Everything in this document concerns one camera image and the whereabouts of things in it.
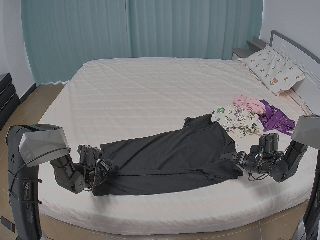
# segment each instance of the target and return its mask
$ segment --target black shirt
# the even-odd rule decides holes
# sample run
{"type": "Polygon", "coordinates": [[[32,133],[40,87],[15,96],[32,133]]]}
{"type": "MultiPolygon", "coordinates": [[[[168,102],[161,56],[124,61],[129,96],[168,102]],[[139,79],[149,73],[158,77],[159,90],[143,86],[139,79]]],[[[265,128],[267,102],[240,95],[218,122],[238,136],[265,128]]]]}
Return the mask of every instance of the black shirt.
{"type": "Polygon", "coordinates": [[[234,162],[220,159],[236,151],[235,143],[211,114],[187,117],[180,130],[102,144],[101,150],[118,171],[94,188],[95,196],[178,192],[238,178],[234,162]]]}

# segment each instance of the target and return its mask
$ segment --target bed sheet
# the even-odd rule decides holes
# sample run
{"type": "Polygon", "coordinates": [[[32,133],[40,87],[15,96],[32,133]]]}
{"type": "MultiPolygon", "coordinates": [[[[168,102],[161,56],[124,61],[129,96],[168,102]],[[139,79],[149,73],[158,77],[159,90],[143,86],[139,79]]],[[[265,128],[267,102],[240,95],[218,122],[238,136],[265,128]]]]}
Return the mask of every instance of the bed sheet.
{"type": "MultiPolygon", "coordinates": [[[[211,113],[237,94],[265,99],[297,121],[304,112],[290,97],[271,93],[239,61],[196,58],[122,58],[83,65],[50,105],[40,123],[62,126],[77,162],[80,144],[146,137],[182,128],[188,116],[211,113]]],[[[259,135],[239,138],[248,152],[259,135]]],[[[279,133],[279,150],[290,137],[279,133]]],[[[246,176],[199,189],[156,195],[95,197],[57,185],[50,163],[40,165],[42,214],[102,232],[146,235],[220,231],[240,227],[310,197],[316,150],[309,148],[296,175],[282,183],[246,176]]]]}

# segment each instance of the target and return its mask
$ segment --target clothing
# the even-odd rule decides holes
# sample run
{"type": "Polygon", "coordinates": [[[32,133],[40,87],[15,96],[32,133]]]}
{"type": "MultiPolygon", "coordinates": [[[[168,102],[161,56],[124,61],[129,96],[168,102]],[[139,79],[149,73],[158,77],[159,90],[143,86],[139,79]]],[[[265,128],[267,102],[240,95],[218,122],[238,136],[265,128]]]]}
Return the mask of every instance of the clothing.
{"type": "Polygon", "coordinates": [[[246,134],[263,132],[263,125],[257,114],[244,109],[238,111],[236,106],[218,106],[212,112],[211,120],[217,121],[227,132],[234,132],[240,138],[246,134]]]}
{"type": "Polygon", "coordinates": [[[243,109],[248,110],[251,113],[256,113],[258,115],[262,115],[266,112],[266,108],[262,102],[260,102],[256,98],[247,99],[243,95],[235,96],[233,105],[238,108],[238,111],[243,109]]]}
{"type": "Polygon", "coordinates": [[[266,116],[261,116],[260,121],[264,127],[264,131],[276,129],[281,133],[291,136],[288,131],[295,128],[294,121],[288,118],[280,109],[270,106],[264,99],[260,100],[265,105],[266,116]]]}
{"type": "Polygon", "coordinates": [[[238,178],[234,162],[220,159],[236,151],[235,143],[211,114],[187,117],[180,130],[102,144],[101,150],[119,170],[94,188],[94,196],[170,193],[238,178]]]}

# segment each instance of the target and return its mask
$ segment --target pillow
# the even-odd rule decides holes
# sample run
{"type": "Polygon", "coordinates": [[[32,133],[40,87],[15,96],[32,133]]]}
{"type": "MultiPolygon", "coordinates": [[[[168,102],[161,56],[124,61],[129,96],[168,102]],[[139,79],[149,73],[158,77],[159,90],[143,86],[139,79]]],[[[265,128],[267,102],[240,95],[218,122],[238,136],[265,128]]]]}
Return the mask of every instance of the pillow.
{"type": "Polygon", "coordinates": [[[277,96],[305,78],[302,70],[292,60],[282,57],[270,46],[241,62],[277,96]]]}

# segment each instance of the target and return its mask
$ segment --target pile of clothes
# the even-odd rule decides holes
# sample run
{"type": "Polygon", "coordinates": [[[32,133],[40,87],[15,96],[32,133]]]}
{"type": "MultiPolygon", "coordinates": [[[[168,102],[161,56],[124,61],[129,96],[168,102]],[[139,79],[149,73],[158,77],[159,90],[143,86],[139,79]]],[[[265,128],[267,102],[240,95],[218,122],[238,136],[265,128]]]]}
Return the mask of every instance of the pile of clothes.
{"type": "Polygon", "coordinates": [[[265,100],[247,99],[243,95],[234,98],[233,105],[217,106],[211,120],[217,121],[227,132],[234,132],[240,138],[246,134],[261,134],[276,129],[289,136],[294,121],[280,109],[270,106],[265,100]]]}

